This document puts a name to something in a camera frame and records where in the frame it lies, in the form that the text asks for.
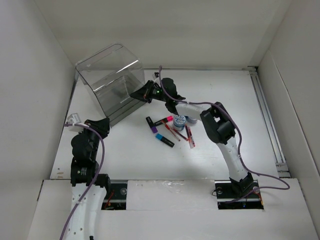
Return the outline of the clear plastic organizer box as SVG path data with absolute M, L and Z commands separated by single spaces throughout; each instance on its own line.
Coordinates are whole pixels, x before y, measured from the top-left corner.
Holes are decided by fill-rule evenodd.
M 121 43 L 80 60 L 75 71 L 112 127 L 145 104 L 130 96 L 146 83 L 143 64 Z

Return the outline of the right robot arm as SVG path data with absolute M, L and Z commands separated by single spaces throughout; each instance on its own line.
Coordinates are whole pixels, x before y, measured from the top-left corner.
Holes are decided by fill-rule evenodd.
M 145 103 L 151 103 L 152 100 L 165 102 L 170 113 L 201 121 L 207 137 L 218 146 L 223 155 L 234 197 L 244 197 L 253 190 L 253 176 L 244 166 L 239 154 L 235 125 L 221 103 L 212 103 L 206 108 L 205 103 L 188 102 L 178 94 L 171 78 L 163 78 L 160 83 L 149 80 L 132 92 L 130 97 Z

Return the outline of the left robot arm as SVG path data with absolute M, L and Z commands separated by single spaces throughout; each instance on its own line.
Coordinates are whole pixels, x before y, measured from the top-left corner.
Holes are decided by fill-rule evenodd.
M 95 240 L 103 200 L 112 191 L 109 176 L 100 174 L 105 158 L 103 139 L 110 132 L 110 120 L 87 119 L 78 126 L 82 130 L 71 140 L 71 211 L 64 226 L 65 236 L 60 238 Z

